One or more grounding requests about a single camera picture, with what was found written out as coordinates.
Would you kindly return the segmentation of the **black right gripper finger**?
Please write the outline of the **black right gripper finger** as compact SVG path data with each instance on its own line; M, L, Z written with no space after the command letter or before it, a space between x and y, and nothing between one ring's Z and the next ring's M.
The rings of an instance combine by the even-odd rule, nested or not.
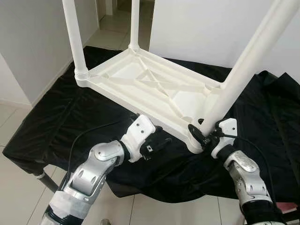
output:
M199 144L206 144L206 137L201 133L200 129L198 129L193 124L188 124L187 128L188 128L189 132L191 133L192 137Z

